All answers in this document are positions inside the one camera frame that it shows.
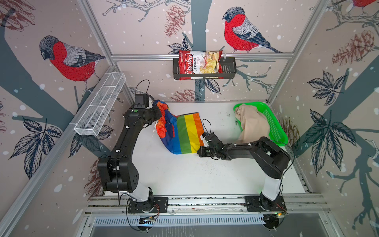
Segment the rainbow striped shorts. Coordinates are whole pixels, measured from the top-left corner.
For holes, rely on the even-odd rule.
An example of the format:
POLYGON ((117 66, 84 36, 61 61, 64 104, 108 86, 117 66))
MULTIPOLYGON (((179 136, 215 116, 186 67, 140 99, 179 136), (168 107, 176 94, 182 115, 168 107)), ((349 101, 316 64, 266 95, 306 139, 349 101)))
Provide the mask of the rainbow striped shorts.
POLYGON ((201 140, 204 129, 199 113, 175 116, 166 103, 156 100, 154 105, 161 112, 155 128, 168 151, 175 155, 193 154, 204 145, 201 140))

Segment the beige shorts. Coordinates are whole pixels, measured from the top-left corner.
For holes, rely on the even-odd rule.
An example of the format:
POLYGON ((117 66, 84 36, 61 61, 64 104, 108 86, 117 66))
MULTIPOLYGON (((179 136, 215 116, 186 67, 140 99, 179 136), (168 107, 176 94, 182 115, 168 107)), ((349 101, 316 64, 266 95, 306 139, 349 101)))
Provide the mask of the beige shorts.
POLYGON ((235 110, 235 117, 242 128, 238 144, 252 143, 261 137, 269 138, 270 126, 264 114, 255 106, 242 104, 235 110))

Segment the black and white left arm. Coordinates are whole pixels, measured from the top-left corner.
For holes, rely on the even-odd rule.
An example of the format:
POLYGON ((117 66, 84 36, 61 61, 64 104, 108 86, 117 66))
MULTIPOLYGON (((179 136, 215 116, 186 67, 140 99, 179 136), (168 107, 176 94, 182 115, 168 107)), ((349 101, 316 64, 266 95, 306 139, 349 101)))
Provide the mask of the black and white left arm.
POLYGON ((154 193, 139 181, 139 172, 132 155, 141 130, 162 117, 157 106, 130 108, 124 114, 124 126, 111 154, 97 164, 103 190, 116 193, 118 200, 126 194, 138 211, 151 212, 155 208, 154 193))

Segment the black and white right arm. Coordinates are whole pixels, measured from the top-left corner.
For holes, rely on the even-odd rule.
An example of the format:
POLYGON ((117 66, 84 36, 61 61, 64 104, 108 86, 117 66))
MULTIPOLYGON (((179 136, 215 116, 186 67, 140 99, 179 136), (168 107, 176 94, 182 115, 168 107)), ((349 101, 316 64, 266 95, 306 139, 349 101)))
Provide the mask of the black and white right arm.
POLYGON ((248 212, 286 212, 284 198, 280 194, 283 174, 290 162, 289 154, 267 137, 244 144, 224 144, 214 133, 200 136, 203 146, 197 154, 201 158, 218 158, 222 161, 253 159, 265 174, 263 190, 258 196, 246 196, 248 212))

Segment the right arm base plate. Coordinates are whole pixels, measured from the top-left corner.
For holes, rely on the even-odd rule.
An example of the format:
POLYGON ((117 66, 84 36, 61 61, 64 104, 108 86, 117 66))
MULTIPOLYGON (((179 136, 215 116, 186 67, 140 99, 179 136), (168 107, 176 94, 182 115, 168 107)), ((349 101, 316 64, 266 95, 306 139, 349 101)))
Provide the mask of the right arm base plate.
POLYGON ((245 207, 248 212, 287 212, 283 196, 279 195, 274 201, 263 195, 245 196, 245 207))

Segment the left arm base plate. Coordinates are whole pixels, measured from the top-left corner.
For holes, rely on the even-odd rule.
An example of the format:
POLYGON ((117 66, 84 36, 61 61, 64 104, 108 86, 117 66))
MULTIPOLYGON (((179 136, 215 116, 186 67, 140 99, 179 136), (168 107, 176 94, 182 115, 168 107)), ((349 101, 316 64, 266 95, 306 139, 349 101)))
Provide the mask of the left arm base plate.
POLYGON ((168 208, 167 197, 152 197, 147 201, 135 201, 130 199, 127 205, 128 214, 158 214, 166 213, 168 208))

